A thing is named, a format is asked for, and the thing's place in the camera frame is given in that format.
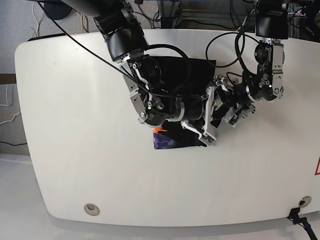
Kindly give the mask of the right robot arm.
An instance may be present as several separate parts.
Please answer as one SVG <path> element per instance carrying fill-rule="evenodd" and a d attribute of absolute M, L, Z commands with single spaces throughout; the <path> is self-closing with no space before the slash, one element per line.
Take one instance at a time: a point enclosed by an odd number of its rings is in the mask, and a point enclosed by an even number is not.
<path fill-rule="evenodd" d="M 113 62 L 127 71 L 127 86 L 139 121 L 151 128 L 164 122 L 179 122 L 210 144 L 218 137 L 211 124 L 214 110 L 214 88 L 205 93 L 192 92 L 190 58 L 179 48 L 168 44 L 149 45 L 132 5 L 126 0 L 66 0 L 74 10 L 92 17 L 102 34 Z M 170 49 L 181 56 L 186 74 L 178 83 L 166 85 L 159 62 L 145 51 Z"/>

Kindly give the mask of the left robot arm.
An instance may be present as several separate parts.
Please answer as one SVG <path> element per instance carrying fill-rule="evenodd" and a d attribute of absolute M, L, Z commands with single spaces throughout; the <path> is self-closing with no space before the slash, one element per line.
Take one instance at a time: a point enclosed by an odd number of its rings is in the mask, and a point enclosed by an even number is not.
<path fill-rule="evenodd" d="M 214 79 L 213 120 L 235 123 L 255 112 L 254 103 L 274 102 L 283 96 L 285 53 L 281 41 L 288 39 L 287 8 L 286 0 L 255 1 L 255 34 L 261 38 L 254 50 L 257 70 L 249 70 L 242 58 L 244 47 L 239 46 L 239 41 L 248 38 L 248 28 L 240 25 L 234 49 L 242 73 L 226 72 Z"/>

